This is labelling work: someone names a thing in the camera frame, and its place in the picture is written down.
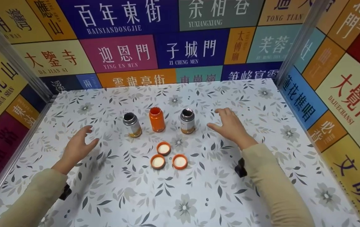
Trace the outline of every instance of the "forearm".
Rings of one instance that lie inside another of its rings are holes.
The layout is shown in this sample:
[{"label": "forearm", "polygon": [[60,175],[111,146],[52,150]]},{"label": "forearm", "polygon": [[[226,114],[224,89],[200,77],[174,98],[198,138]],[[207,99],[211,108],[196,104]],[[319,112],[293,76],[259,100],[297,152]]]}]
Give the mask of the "forearm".
[{"label": "forearm", "polygon": [[248,176],[265,201],[275,227],[313,227],[311,214],[278,165],[276,158],[264,145],[258,144],[242,151]]},{"label": "forearm", "polygon": [[63,193],[68,177],[55,169],[37,173],[26,191],[0,217],[0,227],[37,227]]}]

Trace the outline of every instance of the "bottle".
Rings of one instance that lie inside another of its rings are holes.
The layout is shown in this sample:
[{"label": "bottle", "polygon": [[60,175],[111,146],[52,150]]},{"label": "bottle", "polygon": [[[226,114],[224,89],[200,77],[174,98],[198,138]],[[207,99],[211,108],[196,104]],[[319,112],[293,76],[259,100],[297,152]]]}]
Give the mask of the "bottle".
[{"label": "bottle", "polygon": [[195,130],[195,114],[190,108],[185,108],[180,113],[181,132],[191,134]]},{"label": "bottle", "polygon": [[153,107],[149,111],[149,119],[151,120],[152,130],[162,132],[166,125],[164,124],[163,111],[158,107]]},{"label": "bottle", "polygon": [[141,125],[134,113],[129,112],[124,114],[123,122],[128,129],[128,135],[130,137],[137,138],[142,134]]}]

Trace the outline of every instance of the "floral tablecloth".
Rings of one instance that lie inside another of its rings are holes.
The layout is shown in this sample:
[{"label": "floral tablecloth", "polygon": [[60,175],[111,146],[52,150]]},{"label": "floral tablecloth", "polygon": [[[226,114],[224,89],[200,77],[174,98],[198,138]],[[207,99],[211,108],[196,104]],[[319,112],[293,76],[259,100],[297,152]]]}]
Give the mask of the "floral tablecloth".
[{"label": "floral tablecloth", "polygon": [[[166,130],[151,130],[148,112],[160,107]],[[37,172],[50,168],[70,137],[93,125],[87,141],[99,145],[70,173],[72,194],[58,202],[40,226],[168,227],[271,226],[268,211],[249,177],[233,170],[236,145],[206,127],[220,122],[216,108],[229,107],[247,131],[265,143],[307,204],[316,226],[360,226],[343,191],[312,147],[270,79],[204,82],[61,93],[0,189],[0,214],[24,192]],[[179,113],[191,108],[197,130],[180,131]],[[134,112],[139,138],[125,135],[122,116]],[[167,141],[188,157],[182,171],[167,164],[156,171],[150,157]]]}]

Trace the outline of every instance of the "hand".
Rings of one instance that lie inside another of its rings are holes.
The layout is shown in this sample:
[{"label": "hand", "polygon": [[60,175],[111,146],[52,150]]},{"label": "hand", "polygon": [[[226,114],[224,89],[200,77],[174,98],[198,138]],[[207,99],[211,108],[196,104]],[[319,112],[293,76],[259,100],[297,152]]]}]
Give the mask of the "hand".
[{"label": "hand", "polygon": [[85,137],[88,133],[92,132],[91,128],[91,125],[87,125],[73,135],[66,145],[62,158],[53,166],[53,169],[56,169],[62,174],[68,174],[79,161],[85,158],[93,148],[95,148],[99,143],[99,138],[94,139],[89,144],[85,143]]},{"label": "hand", "polygon": [[215,113],[219,114],[222,126],[208,123],[207,126],[215,132],[235,142],[241,150],[258,144],[244,129],[236,114],[229,108],[216,109]]}]

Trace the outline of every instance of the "orange bottle cap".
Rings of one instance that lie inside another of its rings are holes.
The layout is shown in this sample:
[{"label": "orange bottle cap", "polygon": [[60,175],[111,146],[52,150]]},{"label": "orange bottle cap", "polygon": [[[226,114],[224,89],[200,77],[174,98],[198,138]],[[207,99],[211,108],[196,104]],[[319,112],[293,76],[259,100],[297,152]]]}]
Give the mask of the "orange bottle cap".
[{"label": "orange bottle cap", "polygon": [[171,146],[168,142],[166,141],[163,141],[163,142],[160,142],[157,147],[156,147],[156,150],[157,150],[157,153],[158,154],[161,154],[163,156],[166,156],[168,154],[170,154],[171,152]]},{"label": "orange bottle cap", "polygon": [[155,154],[151,157],[151,167],[155,170],[162,169],[166,164],[166,160],[164,159],[163,155]]},{"label": "orange bottle cap", "polygon": [[187,168],[188,165],[188,159],[184,154],[176,154],[173,157],[172,162],[173,162],[173,167],[178,170],[183,170]]}]

